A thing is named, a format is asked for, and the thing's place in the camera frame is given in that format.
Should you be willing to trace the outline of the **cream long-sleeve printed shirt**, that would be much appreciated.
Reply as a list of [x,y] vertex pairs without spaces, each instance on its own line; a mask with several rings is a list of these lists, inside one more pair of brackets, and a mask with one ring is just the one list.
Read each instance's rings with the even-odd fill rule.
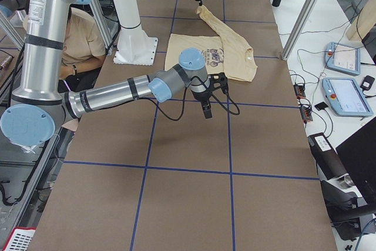
[[168,70],[179,61],[179,55],[187,48],[198,49],[204,57],[207,73],[223,72],[227,78],[251,82],[257,71],[253,48],[238,33],[219,20],[204,5],[196,14],[217,35],[189,36],[171,34],[167,46],[164,69]]

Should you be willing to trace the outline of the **orange terminal board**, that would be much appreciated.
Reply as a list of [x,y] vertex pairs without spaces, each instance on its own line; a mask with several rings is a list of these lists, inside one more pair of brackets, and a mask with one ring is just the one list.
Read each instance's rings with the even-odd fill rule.
[[311,102],[306,97],[305,85],[302,83],[295,83],[293,85],[293,88],[303,123],[307,124],[308,122],[312,122],[313,109]]

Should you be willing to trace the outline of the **seated person beige shirt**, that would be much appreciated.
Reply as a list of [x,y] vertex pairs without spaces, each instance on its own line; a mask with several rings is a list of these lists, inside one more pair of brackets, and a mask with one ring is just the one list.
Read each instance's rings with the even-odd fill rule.
[[94,18],[85,11],[69,8],[58,92],[92,89],[106,54]]

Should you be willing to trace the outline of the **black cardboard box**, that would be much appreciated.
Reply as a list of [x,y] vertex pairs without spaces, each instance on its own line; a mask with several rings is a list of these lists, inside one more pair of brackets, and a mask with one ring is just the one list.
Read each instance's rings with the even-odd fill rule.
[[307,139],[311,154],[327,180],[348,175],[339,156],[323,133],[310,135]]

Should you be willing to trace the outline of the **blue teach pendant near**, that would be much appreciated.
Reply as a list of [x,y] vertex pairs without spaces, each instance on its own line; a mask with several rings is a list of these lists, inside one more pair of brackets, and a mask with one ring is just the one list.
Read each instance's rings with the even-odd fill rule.
[[331,109],[338,116],[369,117],[373,110],[353,78],[324,78],[322,87]]

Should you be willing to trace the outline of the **blue teach pendant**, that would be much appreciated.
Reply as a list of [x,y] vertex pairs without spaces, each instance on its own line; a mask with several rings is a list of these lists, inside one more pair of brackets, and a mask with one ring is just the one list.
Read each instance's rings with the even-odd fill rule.
[[331,109],[338,116],[369,117],[373,110],[353,78],[324,78],[322,87]]
[[358,48],[337,42],[329,42],[324,52],[324,63],[328,69],[357,76],[361,72]]

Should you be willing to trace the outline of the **blue teach pendant far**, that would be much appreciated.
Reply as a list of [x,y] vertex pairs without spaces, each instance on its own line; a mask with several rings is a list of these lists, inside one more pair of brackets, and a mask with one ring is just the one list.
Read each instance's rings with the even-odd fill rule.
[[361,72],[358,48],[337,42],[329,42],[324,52],[324,63],[328,69],[357,76]]

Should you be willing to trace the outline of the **black monitor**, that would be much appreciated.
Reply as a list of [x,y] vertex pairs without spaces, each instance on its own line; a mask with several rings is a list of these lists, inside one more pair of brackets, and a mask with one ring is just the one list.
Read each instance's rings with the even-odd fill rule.
[[367,203],[375,203],[375,119],[336,147],[337,155]]

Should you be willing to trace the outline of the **small black adapter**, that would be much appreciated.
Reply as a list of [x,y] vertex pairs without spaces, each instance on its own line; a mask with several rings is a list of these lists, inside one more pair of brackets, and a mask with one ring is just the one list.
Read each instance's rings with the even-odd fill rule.
[[361,89],[364,91],[368,91],[371,89],[373,83],[375,82],[375,78],[369,75],[366,75],[364,79],[362,80],[362,83],[360,85]]

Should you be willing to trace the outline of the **red white plastic basket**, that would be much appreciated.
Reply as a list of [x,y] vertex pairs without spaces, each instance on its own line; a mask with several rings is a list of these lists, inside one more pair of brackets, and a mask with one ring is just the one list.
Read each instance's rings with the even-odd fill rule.
[[35,234],[35,227],[1,228],[1,250],[26,251]]

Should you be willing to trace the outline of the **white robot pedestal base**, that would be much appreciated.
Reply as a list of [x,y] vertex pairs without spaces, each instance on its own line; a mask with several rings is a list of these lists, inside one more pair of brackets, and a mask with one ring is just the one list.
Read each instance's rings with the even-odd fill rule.
[[114,63],[152,65],[158,39],[149,37],[142,28],[136,0],[113,0],[120,23]]

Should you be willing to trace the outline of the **aluminium frame post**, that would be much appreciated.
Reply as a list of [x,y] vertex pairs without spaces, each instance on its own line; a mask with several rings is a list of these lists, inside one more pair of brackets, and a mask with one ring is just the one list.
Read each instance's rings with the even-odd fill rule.
[[310,16],[317,0],[305,0],[305,3],[298,15],[298,18],[293,26],[290,36],[285,44],[285,47],[281,53],[281,59],[286,61],[293,51],[294,46],[296,45],[299,36]]

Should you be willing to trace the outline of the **wooden post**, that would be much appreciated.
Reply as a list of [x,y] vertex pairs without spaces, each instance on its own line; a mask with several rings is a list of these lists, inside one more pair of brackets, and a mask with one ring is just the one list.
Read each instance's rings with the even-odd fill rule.
[[350,41],[362,41],[375,25],[375,0],[368,0],[358,16],[347,29],[346,36]]

